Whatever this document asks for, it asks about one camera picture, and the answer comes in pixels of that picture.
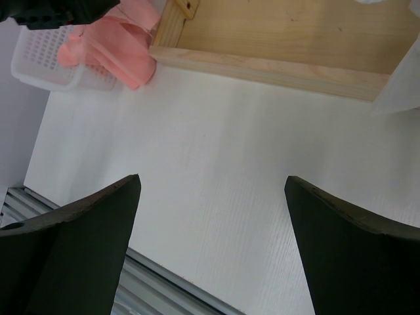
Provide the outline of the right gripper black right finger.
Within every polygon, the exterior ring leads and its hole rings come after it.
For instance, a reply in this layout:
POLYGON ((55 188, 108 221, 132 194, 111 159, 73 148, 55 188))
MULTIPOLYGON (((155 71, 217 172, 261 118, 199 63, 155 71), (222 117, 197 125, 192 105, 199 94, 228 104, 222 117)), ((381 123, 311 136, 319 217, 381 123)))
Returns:
POLYGON ((315 313, 419 313, 417 227, 296 176, 284 192, 315 313))

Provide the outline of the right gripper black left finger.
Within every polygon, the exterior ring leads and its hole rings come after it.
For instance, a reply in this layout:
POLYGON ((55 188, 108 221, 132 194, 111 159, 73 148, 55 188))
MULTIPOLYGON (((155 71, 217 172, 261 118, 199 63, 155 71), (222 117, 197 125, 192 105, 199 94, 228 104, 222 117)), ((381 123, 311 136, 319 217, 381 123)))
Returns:
POLYGON ((95 194, 1 229, 2 314, 110 314, 141 183, 95 194))

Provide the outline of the pink skirt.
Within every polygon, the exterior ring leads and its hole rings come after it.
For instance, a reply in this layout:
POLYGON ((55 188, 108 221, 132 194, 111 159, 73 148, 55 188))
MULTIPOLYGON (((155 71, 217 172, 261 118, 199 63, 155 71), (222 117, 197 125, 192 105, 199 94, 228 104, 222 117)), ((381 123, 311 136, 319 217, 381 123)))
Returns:
POLYGON ((64 68, 102 66, 135 90, 147 84, 156 70, 149 47, 159 18, 149 1, 121 1, 96 22, 76 26, 60 46, 57 60, 64 68))

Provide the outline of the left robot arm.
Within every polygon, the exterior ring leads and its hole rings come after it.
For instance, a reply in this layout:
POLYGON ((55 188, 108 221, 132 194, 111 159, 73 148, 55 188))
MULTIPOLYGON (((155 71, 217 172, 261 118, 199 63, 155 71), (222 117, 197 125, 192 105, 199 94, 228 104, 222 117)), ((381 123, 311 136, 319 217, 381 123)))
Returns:
POLYGON ((119 0, 1 0, 1 21, 12 18, 29 30, 53 30, 92 24, 118 4, 119 0))

